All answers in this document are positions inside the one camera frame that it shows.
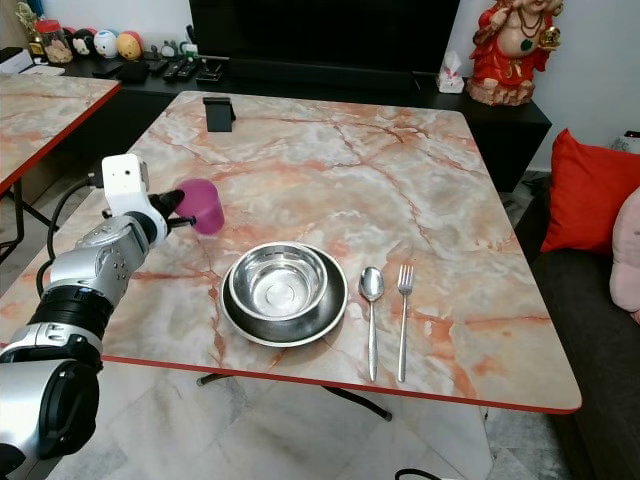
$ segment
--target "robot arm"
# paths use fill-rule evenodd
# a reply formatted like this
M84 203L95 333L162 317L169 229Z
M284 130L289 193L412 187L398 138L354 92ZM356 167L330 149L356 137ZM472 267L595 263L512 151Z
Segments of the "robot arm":
M194 222L168 218L182 191L147 196L145 167L103 160L113 216L56 258L35 314L0 351L0 480L46 478L91 438L109 318L150 248Z

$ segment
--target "jar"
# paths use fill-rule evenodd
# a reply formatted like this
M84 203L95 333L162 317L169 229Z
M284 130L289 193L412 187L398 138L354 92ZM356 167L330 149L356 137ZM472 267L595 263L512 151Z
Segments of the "jar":
M73 54L57 20L40 20L35 22L35 27L42 38L44 53L49 62L69 63L73 60Z

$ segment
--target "red statue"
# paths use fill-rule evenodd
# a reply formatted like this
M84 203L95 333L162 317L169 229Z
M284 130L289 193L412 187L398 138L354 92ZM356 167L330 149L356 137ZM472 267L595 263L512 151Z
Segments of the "red statue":
M560 45L553 17L563 0L498 0L480 17L473 36L473 76L467 90L488 105L531 101L533 69L544 72L550 52Z

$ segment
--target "stainless steel bowl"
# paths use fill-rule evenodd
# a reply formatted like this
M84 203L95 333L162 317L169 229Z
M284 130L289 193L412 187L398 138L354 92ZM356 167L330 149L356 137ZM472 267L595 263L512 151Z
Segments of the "stainless steel bowl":
M307 248L320 257L326 268L327 291L315 309L294 319L274 322L247 315L231 298L231 270L224 276L220 288L220 310L245 338L269 347L296 347L323 337L340 323L349 297L344 272L338 262L326 253Z
M229 290L238 308L253 318L293 320L318 306L327 290L327 269L303 245L268 243L236 262Z

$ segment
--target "fork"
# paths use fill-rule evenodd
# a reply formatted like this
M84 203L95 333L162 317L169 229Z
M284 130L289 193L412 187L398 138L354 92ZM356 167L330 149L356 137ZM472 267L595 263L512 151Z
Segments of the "fork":
M407 310L409 295L413 291L413 266L400 266L398 291L402 294L402 331L400 332L400 355L398 357L398 381L404 382L407 363Z

